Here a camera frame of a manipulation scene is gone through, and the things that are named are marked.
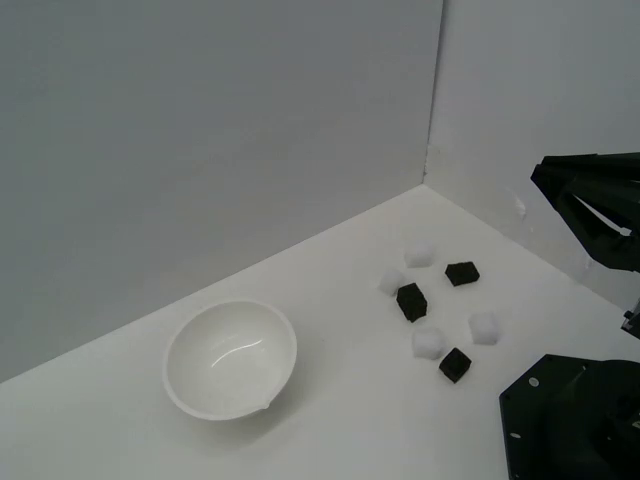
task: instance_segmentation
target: white table surface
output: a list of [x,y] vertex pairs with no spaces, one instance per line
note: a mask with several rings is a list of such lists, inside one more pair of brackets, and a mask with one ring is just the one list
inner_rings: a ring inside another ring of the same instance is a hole
[[[428,239],[435,265],[406,270]],[[447,263],[473,260],[453,288]],[[429,300],[411,325],[374,286],[402,267]],[[196,420],[161,382],[172,333],[226,297],[280,308],[298,336],[290,383],[260,415]],[[504,337],[471,344],[467,316],[495,309]],[[622,311],[426,187],[0,385],[2,479],[506,479],[498,395],[545,353],[640,361]],[[437,325],[473,364],[451,384],[412,358]]]

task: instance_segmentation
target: white wall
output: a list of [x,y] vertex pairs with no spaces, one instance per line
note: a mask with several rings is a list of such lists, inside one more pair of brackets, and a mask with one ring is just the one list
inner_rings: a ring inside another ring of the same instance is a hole
[[529,177],[545,155],[640,151],[638,25],[635,0],[447,1],[425,180],[624,308],[640,275],[585,269]]
[[418,185],[440,13],[0,0],[0,380]]

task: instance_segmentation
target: black cube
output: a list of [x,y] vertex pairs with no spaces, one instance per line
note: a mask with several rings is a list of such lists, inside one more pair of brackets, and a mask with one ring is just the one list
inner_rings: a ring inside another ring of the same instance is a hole
[[480,273],[473,262],[449,264],[444,273],[454,287],[477,282],[480,278]]
[[464,353],[457,348],[454,348],[449,354],[444,357],[444,360],[440,363],[440,370],[444,373],[449,380],[453,383],[457,383],[462,376],[467,373],[471,366],[471,360]]
[[405,318],[411,323],[427,314],[427,299],[415,283],[400,287],[396,301]]

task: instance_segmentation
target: foam cube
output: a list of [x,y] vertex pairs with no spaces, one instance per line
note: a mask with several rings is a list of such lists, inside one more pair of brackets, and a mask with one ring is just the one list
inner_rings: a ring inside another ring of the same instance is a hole
[[396,301],[405,318],[411,323],[427,314],[427,299],[415,283],[400,287]]
[[454,287],[477,282],[480,278],[480,273],[473,262],[449,264],[444,273]]
[[393,296],[405,282],[404,275],[400,270],[388,267],[382,274],[378,289],[389,296]]
[[493,312],[471,315],[469,330],[473,343],[477,345],[495,345],[500,339],[500,328]]
[[470,366],[471,359],[457,348],[454,348],[444,357],[444,360],[440,362],[440,371],[453,383],[458,383],[458,380],[467,373]]
[[413,356],[416,358],[437,360],[444,353],[445,344],[444,335],[436,327],[416,330],[411,337]]
[[416,243],[406,248],[404,262],[408,268],[428,267],[433,263],[434,249],[426,242]]

